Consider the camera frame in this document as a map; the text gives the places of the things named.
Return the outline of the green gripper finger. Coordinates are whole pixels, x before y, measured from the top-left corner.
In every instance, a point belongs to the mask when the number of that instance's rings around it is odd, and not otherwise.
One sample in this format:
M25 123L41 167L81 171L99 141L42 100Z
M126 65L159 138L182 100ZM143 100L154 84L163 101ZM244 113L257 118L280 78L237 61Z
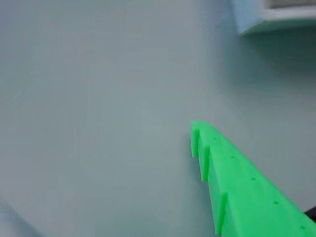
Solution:
M191 150L209 187L217 235L315 236L315 222L211 124L191 123Z

